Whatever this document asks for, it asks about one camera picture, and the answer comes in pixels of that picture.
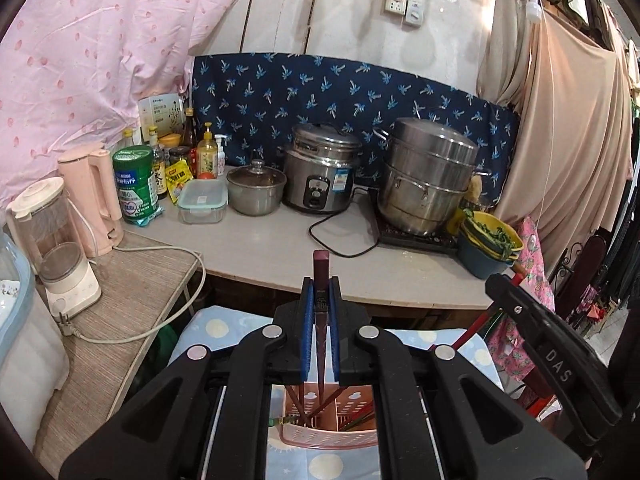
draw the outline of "white countertop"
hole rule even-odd
[[[126,228],[159,242],[204,255],[207,272],[244,283],[299,292],[313,272],[312,253],[321,249],[306,232],[320,216],[284,204],[272,214],[249,217],[230,207],[218,224],[187,225],[167,198],[165,212],[146,227]],[[353,254],[374,243],[369,197],[356,194],[343,214],[314,229],[335,250]],[[330,273],[340,278],[346,300],[391,306],[481,310],[490,303],[484,282],[457,260],[439,254],[377,247],[358,258],[331,255]]]

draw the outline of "pink plastic basket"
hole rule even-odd
[[[337,389],[338,384],[326,384],[324,395],[328,397]],[[320,405],[318,384],[305,383],[304,400],[306,413],[311,413]],[[345,420],[359,416],[371,400],[371,386],[350,386],[312,419],[311,428],[295,424],[279,426],[280,439],[290,446],[311,449],[356,449],[375,446],[378,443],[375,418],[358,426],[357,431],[338,431],[338,427]],[[288,395],[284,398],[284,414],[299,415]]]

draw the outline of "black power cord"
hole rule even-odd
[[[353,198],[355,197],[356,192],[360,192],[360,194],[365,194],[368,196],[369,193],[367,193],[366,190],[364,189],[360,189],[360,188],[354,188],[353,189],[353,194],[351,195],[351,198],[349,200],[349,206],[351,206],[351,203],[353,203]],[[309,226],[309,229],[307,230],[307,232],[309,233],[309,236],[311,236],[313,238],[313,240],[315,240],[317,243],[319,243],[320,245],[322,245],[322,247],[324,247],[327,251],[329,251],[331,254],[335,254],[335,256],[339,256],[341,258],[357,258],[358,256],[363,256],[364,254],[369,253],[370,251],[372,251],[373,249],[375,249],[378,244],[380,243],[380,240],[376,240],[376,243],[374,243],[371,247],[365,249],[364,251],[361,251],[357,254],[343,254],[340,253],[334,249],[332,249],[331,247],[329,247],[327,244],[325,244],[323,241],[320,240],[320,238],[318,238],[314,233],[313,233],[313,228],[314,227],[318,227],[320,224],[323,224],[329,220],[331,220],[331,218],[335,218],[336,216],[338,216],[339,214],[342,214],[346,211],[346,209],[344,211],[338,211],[337,213],[331,213],[329,216],[326,216],[325,218],[323,218],[322,220],[319,220],[318,222],[316,222],[315,224],[311,224]]]

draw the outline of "blue polka dot tablecloth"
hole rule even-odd
[[[182,332],[171,356],[172,362],[192,345],[205,345],[220,350],[238,344],[249,332],[271,323],[271,318],[254,316],[222,306],[200,310]],[[406,345],[429,348],[432,344],[451,344],[464,330],[390,330]],[[500,389],[500,377],[482,338],[473,336],[460,353]],[[309,381],[318,377],[316,353],[312,352]],[[326,349],[325,381],[334,381],[331,345]],[[271,393],[270,416],[282,416],[284,386],[274,386]],[[345,451],[324,451],[289,446],[280,440],[277,428],[269,428],[267,449],[267,480],[376,480],[380,478],[378,446]]]

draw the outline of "pot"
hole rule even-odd
[[[465,191],[421,182],[385,164],[378,208],[390,224],[402,231],[427,236],[453,215]]]
[[[284,202],[304,212],[344,211],[351,201],[362,144],[327,124],[297,124],[285,149]]]
[[[280,204],[287,177],[256,159],[249,166],[230,170],[226,181],[229,205],[233,209],[243,215],[263,216],[275,211]]]
[[[387,141],[385,162],[432,186],[464,191],[476,170],[478,147],[457,131],[433,121],[399,118],[392,134],[375,129]]]

